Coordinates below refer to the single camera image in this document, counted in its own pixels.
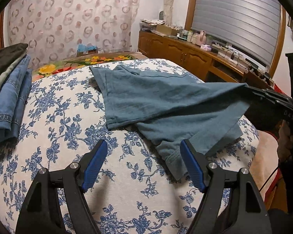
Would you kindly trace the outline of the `person's right hand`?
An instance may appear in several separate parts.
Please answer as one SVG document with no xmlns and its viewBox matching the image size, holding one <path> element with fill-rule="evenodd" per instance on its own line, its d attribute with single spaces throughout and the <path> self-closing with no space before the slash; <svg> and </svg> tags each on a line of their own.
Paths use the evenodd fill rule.
<svg viewBox="0 0 293 234">
<path fill-rule="evenodd" d="M 279 129 L 277 155 L 280 162 L 293 156 L 293 133 L 286 121 L 283 121 Z"/>
</svg>

